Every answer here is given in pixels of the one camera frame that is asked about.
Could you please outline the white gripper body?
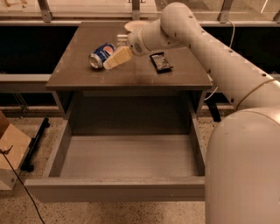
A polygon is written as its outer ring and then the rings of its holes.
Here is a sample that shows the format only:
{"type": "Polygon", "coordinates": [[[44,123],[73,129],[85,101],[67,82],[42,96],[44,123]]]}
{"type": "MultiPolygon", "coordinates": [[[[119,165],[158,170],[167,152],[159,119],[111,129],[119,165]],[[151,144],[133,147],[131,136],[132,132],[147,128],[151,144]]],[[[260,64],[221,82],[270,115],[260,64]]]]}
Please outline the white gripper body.
{"type": "Polygon", "coordinates": [[[128,47],[136,56],[151,52],[152,36],[146,27],[135,29],[128,35],[128,47]]]}

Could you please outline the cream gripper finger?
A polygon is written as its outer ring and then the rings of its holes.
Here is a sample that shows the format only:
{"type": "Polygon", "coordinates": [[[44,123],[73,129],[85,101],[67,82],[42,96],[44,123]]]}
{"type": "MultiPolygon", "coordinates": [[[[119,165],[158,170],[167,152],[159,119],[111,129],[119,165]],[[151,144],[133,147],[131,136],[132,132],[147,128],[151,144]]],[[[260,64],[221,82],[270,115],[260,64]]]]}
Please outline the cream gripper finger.
{"type": "Polygon", "coordinates": [[[132,51],[128,46],[118,47],[103,63],[103,67],[110,70],[132,59],[132,51]]]}

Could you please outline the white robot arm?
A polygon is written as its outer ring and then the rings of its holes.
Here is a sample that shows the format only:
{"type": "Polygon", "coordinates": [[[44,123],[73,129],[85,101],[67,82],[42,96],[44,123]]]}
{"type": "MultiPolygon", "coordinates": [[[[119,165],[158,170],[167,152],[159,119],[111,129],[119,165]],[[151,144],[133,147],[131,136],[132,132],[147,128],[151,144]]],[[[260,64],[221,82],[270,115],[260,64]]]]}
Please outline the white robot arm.
{"type": "Polygon", "coordinates": [[[182,3],[129,34],[105,62],[184,45],[235,112],[214,129],[206,150],[206,224],[280,224],[280,82],[207,33],[182,3]]]}

